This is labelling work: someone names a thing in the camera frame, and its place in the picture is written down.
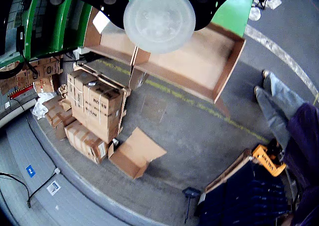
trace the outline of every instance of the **leg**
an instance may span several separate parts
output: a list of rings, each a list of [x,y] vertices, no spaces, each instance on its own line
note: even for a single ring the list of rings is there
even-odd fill
[[[270,72],[264,80],[264,89],[272,95],[272,100],[290,120],[305,102],[298,94],[289,89],[274,73]]]
[[[290,133],[286,129],[288,119],[282,114],[278,106],[272,101],[272,97],[265,90],[258,88],[256,90],[256,98],[271,131],[283,149],[285,149],[290,139]]]

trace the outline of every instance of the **box label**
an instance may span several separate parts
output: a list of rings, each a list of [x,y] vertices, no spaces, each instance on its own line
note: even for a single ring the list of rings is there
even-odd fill
[[[99,151],[100,151],[100,156],[103,158],[106,155],[106,150],[105,150],[105,143],[103,142],[102,144],[99,144]]]
[[[28,167],[26,167],[26,171],[28,172],[30,178],[32,178],[33,176],[35,176],[35,171],[34,171],[34,169],[32,168],[31,165],[29,165]]]
[[[10,107],[10,101],[6,102],[6,103],[4,104],[4,107],[5,107],[5,109],[8,108],[8,107]]]
[[[56,182],[53,181],[46,189],[49,191],[49,193],[53,196],[60,190],[60,185]]]

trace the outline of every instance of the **power cord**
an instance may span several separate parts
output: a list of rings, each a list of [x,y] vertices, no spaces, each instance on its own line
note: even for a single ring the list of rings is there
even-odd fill
[[[15,100],[15,101],[21,106],[21,108],[23,109],[23,111],[25,112],[24,107],[22,106],[22,104],[21,104],[17,99],[12,99],[12,100]],[[51,161],[53,162],[53,164],[54,164],[53,159],[52,159],[52,158],[48,155],[48,153],[45,151],[44,147],[42,146],[41,142],[40,142],[39,139],[37,138],[35,132],[33,131],[33,129],[32,129],[32,127],[31,127],[31,125],[30,125],[30,122],[29,122],[27,116],[25,116],[25,118],[26,118],[26,121],[28,122],[28,125],[29,125],[29,127],[30,127],[32,133],[34,134],[36,140],[37,140],[38,143],[40,144],[41,148],[43,149],[43,151],[46,153],[46,155],[50,158],[50,160],[51,160]],[[54,171],[52,172],[52,175],[50,176],[50,178],[49,178],[47,181],[45,181],[38,189],[36,189],[31,195],[29,194],[29,190],[27,189],[27,191],[28,191],[27,205],[28,205],[29,208],[31,207],[31,199],[32,199],[32,196],[35,195],[35,193],[38,192],[46,183],[48,183],[48,182],[53,178],[54,175],[60,173],[59,170],[56,170],[56,169],[58,169],[57,166],[56,166],[56,165],[54,165],[54,166],[55,166],[55,168],[54,168]],[[13,179],[19,181],[18,179],[16,179],[15,177],[13,177],[12,174],[5,174],[5,175],[8,176],[8,177],[10,177],[10,178],[13,178]]]
[[[20,184],[22,184],[22,185],[26,188],[26,191],[28,192],[28,201],[27,201],[26,203],[27,203],[28,207],[30,208],[30,207],[31,207],[31,205],[30,205],[30,200],[31,200],[31,198],[30,198],[30,192],[29,192],[29,189],[28,189],[28,187],[26,186],[26,184],[25,184],[24,182],[20,181],[19,179],[15,178],[15,177],[12,176],[11,174],[6,174],[6,173],[0,172],[0,175],[7,176],[7,177],[9,177],[9,178],[12,178],[13,180],[16,180],[17,182],[19,182]]]

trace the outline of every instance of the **stacked cardboard boxes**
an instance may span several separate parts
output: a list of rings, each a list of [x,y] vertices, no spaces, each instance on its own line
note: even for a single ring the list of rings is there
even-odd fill
[[[64,129],[70,144],[85,157],[96,164],[101,163],[106,158],[110,144],[102,141],[79,121],[74,121]]]
[[[11,63],[1,68],[0,71],[12,70],[17,67],[18,64],[19,62]],[[16,76],[0,80],[0,90],[2,95],[6,94],[12,88],[18,87],[18,89],[23,89],[34,82],[37,93],[53,92],[57,90],[57,78],[52,77],[52,75],[60,73],[60,58],[45,58],[32,61],[29,64],[34,67],[38,74],[34,74],[32,70],[24,64],[24,67]]]
[[[123,92],[84,70],[68,74],[67,85],[73,116],[103,141],[111,142],[119,130]]]
[[[48,109],[45,117],[49,124],[54,128],[55,135],[58,140],[62,140],[66,137],[64,127],[76,120],[72,116],[72,110],[70,108],[64,110],[61,103],[62,101],[63,99],[61,96],[56,96],[43,103],[43,105]]]
[[[14,69],[14,63],[9,64],[0,69],[0,71],[8,71]],[[16,76],[13,76],[9,79],[0,80],[0,91],[2,95],[6,94],[10,89],[17,86]]]

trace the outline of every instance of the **concrete floor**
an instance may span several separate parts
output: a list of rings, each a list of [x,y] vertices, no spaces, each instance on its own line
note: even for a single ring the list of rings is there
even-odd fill
[[[319,0],[311,1],[319,6]],[[310,0],[282,2],[275,10],[263,11],[259,21],[249,20],[248,23],[290,54],[319,88],[319,11]],[[262,69],[273,71],[305,100],[314,101],[306,85],[284,62],[261,44],[244,37],[247,43],[242,56],[221,94],[231,121],[223,117],[214,105],[154,77],[132,92],[119,139],[125,140],[136,127],[140,127],[167,150],[166,155],[151,162],[141,179],[129,180],[109,161],[97,167],[67,143],[54,141],[52,133],[49,138],[73,169],[105,195],[154,221],[182,225],[187,203],[181,194],[183,188],[192,186],[203,190],[243,149],[253,148],[273,137],[253,95],[253,87],[262,83]],[[103,61],[130,70],[112,60]],[[128,75],[118,68],[106,67],[102,61],[91,65],[104,69],[110,78],[124,84],[128,82]],[[66,63],[64,72],[70,70],[71,64]],[[66,78],[65,75],[62,77],[63,83]],[[95,174],[87,174],[86,166],[94,169]],[[108,187],[99,176],[105,180],[108,178]],[[156,197],[145,192],[153,192]],[[188,224],[196,225],[197,220],[191,217]]]

